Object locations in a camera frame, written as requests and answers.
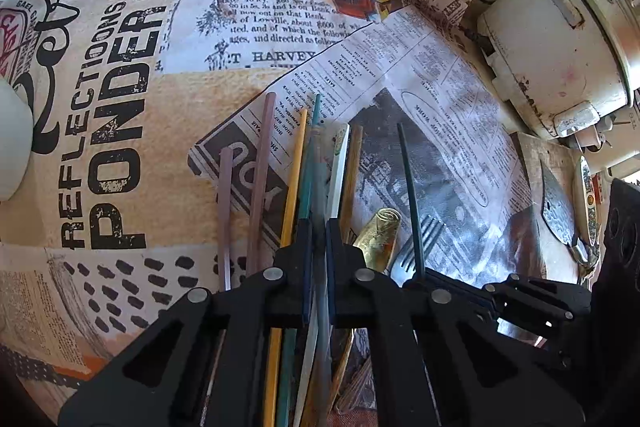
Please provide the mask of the dark navy chopstick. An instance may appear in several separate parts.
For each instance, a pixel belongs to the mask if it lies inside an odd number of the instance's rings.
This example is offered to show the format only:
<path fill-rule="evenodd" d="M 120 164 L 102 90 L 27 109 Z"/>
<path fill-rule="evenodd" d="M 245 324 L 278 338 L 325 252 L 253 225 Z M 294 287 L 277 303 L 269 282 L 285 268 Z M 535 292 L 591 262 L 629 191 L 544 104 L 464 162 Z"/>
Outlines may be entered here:
<path fill-rule="evenodd" d="M 416 187 L 414 186 L 413 174 L 410 165 L 405 129 L 401 122 L 398 122 L 397 124 L 397 132 L 402 156 L 402 165 L 404 166 L 407 185 L 407 195 L 412 228 L 413 256 L 414 263 L 416 264 L 416 278 L 418 280 L 423 280 L 425 275 L 425 262 L 421 218 L 419 215 L 418 203 L 416 202 Z"/>

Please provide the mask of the grey translucent chopstick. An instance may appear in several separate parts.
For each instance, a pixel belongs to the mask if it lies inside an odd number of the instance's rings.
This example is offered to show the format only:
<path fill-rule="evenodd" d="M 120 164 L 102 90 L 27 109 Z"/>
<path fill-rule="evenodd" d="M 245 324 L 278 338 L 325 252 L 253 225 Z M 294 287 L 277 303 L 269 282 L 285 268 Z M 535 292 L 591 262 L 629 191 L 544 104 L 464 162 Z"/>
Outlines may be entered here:
<path fill-rule="evenodd" d="M 328 276 L 326 275 L 326 164 L 322 153 L 322 130 L 312 127 L 312 224 L 314 225 L 314 297 L 317 301 L 316 409 L 318 426 L 328 425 L 331 384 Z"/>

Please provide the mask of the short mauve chopstick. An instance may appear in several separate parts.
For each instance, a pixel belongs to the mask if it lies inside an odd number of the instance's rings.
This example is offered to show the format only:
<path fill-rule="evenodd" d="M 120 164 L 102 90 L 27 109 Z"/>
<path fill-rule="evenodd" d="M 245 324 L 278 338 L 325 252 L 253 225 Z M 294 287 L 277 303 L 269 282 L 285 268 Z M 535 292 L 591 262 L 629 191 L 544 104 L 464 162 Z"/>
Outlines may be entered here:
<path fill-rule="evenodd" d="M 231 288 L 231 178 L 233 150 L 224 147 L 220 151 L 218 179 L 218 275 L 219 290 Z"/>

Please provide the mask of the long mauve chopstick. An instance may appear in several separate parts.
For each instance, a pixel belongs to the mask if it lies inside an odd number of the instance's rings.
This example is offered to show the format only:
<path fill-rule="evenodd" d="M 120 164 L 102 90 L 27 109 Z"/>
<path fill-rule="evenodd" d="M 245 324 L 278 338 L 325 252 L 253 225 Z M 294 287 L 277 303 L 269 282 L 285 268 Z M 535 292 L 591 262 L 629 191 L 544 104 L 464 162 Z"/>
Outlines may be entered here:
<path fill-rule="evenodd" d="M 269 92 L 266 95 L 264 110 L 262 111 L 262 125 L 260 126 L 257 147 L 252 202 L 250 203 L 250 228 L 248 229 L 247 241 L 246 274 L 249 277 L 258 271 L 260 265 L 259 244 L 262 237 L 260 230 L 262 229 L 262 210 L 264 209 L 268 176 L 273 109 L 276 100 L 277 95 L 274 92 Z"/>

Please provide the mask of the wooden cutting board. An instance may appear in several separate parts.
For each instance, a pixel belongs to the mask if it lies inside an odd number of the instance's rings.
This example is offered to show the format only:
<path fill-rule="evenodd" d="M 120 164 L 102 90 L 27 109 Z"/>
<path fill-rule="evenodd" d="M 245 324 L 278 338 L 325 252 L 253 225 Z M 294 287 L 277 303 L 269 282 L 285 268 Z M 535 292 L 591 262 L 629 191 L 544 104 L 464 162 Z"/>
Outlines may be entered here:
<path fill-rule="evenodd" d="M 542 273 L 591 287 L 601 265 L 602 219 L 587 159 L 524 132 L 513 141 L 532 191 Z"/>

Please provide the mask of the yellow chopstick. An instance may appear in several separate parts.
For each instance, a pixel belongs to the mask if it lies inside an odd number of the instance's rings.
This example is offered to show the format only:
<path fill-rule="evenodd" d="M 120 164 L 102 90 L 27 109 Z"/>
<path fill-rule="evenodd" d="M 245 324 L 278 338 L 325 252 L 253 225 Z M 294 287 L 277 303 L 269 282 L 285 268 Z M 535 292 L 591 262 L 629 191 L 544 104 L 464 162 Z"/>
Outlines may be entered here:
<path fill-rule="evenodd" d="M 286 195 L 283 225 L 280 236 L 280 247 L 291 244 L 297 192 L 302 168 L 303 151 L 306 135 L 308 109 L 300 112 L 299 128 L 296 134 L 293 161 L 288 176 L 288 195 Z M 262 425 L 274 427 L 276 425 L 278 378 L 280 369 L 280 352 L 282 343 L 282 329 L 271 329 L 269 336 L 269 350 L 265 382 L 264 410 L 262 411 Z"/>

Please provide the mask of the teal green chopstick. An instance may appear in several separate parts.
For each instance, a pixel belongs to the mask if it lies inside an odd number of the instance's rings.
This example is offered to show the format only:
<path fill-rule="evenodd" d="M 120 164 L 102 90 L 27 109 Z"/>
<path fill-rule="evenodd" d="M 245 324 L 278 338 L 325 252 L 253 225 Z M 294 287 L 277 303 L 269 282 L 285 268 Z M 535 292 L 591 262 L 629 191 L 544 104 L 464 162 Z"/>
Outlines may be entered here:
<path fill-rule="evenodd" d="M 314 129 L 314 126 L 318 124 L 321 112 L 321 102 L 322 95 L 317 94 L 314 99 L 314 113 L 311 117 L 308 136 L 303 142 L 302 165 L 298 168 L 299 184 L 297 184 L 298 206 L 295 221 L 296 225 L 299 225 L 299 222 L 303 219 L 309 218 L 312 192 L 312 167 L 314 167 L 314 165 L 312 165 L 314 162 L 312 159 L 312 156 L 314 156 L 314 153 L 312 153 L 312 149 L 314 148 L 312 129 Z M 288 418 L 290 417 L 292 395 L 291 379 L 293 378 L 294 369 L 295 341 L 296 332 L 294 329 L 287 329 L 284 333 L 282 346 L 282 362 L 276 415 L 276 425 L 278 427 L 287 426 Z"/>

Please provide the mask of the metal spatula blade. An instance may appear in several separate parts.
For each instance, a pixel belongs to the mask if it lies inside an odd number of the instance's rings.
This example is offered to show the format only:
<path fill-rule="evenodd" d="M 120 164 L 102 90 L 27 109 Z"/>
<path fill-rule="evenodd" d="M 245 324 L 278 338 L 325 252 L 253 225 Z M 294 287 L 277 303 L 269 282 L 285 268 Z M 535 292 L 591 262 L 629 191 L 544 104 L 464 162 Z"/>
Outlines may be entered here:
<path fill-rule="evenodd" d="M 577 236 L 573 206 L 562 186 L 542 160 L 540 162 L 542 185 L 542 217 L 554 237 L 572 253 L 580 265 L 588 263 L 588 253 L 582 240 Z"/>

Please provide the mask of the patterned ceramic spoon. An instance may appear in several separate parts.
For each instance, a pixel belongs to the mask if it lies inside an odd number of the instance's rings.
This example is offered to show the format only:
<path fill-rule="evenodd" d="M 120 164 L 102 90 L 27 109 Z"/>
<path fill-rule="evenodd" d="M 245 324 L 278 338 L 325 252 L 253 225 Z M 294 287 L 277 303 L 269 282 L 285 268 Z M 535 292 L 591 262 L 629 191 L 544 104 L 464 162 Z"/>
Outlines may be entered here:
<path fill-rule="evenodd" d="M 576 161 L 573 199 L 579 237 L 594 251 L 598 246 L 596 193 L 594 193 L 588 162 L 584 156 L 580 156 Z"/>

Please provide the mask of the gold spoon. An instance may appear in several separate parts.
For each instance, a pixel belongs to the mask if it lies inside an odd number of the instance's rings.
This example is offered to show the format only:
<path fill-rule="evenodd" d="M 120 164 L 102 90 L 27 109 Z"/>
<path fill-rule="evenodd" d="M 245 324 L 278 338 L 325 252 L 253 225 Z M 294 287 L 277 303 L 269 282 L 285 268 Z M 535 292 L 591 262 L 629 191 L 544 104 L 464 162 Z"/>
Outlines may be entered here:
<path fill-rule="evenodd" d="M 378 272 L 387 270 L 395 251 L 400 225 L 401 214 L 396 209 L 381 208 L 363 227 L 354 246 L 362 252 L 369 269 Z"/>

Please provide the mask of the brown chopstick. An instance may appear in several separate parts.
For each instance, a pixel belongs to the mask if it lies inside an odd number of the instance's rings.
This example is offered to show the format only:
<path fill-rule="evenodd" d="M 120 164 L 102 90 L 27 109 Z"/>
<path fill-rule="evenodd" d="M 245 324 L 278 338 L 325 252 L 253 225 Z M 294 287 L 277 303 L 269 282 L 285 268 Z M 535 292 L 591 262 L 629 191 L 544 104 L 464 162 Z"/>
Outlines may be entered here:
<path fill-rule="evenodd" d="M 350 230 L 352 229 L 352 210 L 354 209 L 362 138 L 363 127 L 361 127 L 360 124 L 356 124 L 356 126 L 353 127 L 352 131 L 350 132 L 350 145 L 347 155 L 345 183 L 341 201 L 340 227 L 342 233 L 342 242 L 344 244 L 352 243 L 352 240 L 350 239 Z M 337 370 L 332 379 L 328 413 L 331 413 L 335 400 L 338 396 L 338 392 L 340 391 L 346 372 L 350 351 L 352 351 L 352 343 L 354 342 L 354 337 L 354 331 L 352 329 L 349 329 L 348 334 L 346 335 L 345 346 L 340 358 L 340 363 L 338 363 Z"/>

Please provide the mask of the white chopstick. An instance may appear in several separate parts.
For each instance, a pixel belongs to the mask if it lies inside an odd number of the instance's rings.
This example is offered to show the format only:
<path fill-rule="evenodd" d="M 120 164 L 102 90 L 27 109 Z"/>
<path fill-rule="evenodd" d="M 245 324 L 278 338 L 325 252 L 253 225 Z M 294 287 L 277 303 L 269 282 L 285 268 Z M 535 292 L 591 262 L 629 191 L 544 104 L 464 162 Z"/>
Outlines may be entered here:
<path fill-rule="evenodd" d="M 332 140 L 331 176 L 329 177 L 329 181 L 326 182 L 328 194 L 326 194 L 326 201 L 324 202 L 323 207 L 323 217 L 325 218 L 336 218 L 340 212 L 342 184 L 348 149 L 348 136 L 349 124 L 341 124 L 341 126 L 337 128 L 337 132 Z M 318 317 L 315 317 L 314 321 L 312 321 L 309 326 L 309 333 L 307 335 L 305 345 L 303 368 L 302 373 L 300 374 L 298 392 L 296 395 L 294 426 L 302 425 L 309 386 L 311 383 L 312 368 L 314 367 L 314 352 L 316 352 L 317 348 L 317 339 Z"/>

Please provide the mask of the white rice cooker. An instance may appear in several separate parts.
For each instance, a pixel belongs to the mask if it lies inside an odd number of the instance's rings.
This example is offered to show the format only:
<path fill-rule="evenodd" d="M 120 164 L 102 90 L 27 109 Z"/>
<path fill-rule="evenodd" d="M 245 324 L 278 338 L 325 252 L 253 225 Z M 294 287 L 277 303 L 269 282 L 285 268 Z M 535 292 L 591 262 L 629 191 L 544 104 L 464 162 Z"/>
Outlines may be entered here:
<path fill-rule="evenodd" d="M 501 100 L 539 138 L 566 138 L 634 104 L 632 0 L 496 0 L 477 20 Z"/>

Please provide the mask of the printed newspaper-pattern tablecloth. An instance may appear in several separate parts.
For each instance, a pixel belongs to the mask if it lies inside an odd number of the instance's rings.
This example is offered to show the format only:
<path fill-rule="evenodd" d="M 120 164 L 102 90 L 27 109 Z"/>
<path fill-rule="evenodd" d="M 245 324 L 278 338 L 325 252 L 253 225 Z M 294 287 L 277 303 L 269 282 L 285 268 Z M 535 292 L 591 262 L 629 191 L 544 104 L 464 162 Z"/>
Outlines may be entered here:
<path fill-rule="evenodd" d="M 511 121 L 459 30 L 472 0 L 2 0 L 1 78 L 32 111 L 1 203 L 1 356 L 55 421 L 188 289 L 218 288 L 218 157 L 234 150 L 231 277 L 246 277 L 262 111 L 260 252 L 280 244 L 300 112 L 360 124 L 352 233 L 408 209 L 445 223 L 430 268 L 482 286 L 544 275 Z"/>

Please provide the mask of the white ceramic cup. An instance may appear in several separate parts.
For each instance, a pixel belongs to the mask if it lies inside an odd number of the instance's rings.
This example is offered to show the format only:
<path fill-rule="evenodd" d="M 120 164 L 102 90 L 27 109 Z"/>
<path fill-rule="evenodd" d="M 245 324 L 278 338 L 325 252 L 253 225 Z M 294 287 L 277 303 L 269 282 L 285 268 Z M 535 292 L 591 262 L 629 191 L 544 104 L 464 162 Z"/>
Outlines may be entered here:
<path fill-rule="evenodd" d="M 32 111 L 9 83 L 0 81 L 0 200 L 20 186 L 32 148 Z"/>

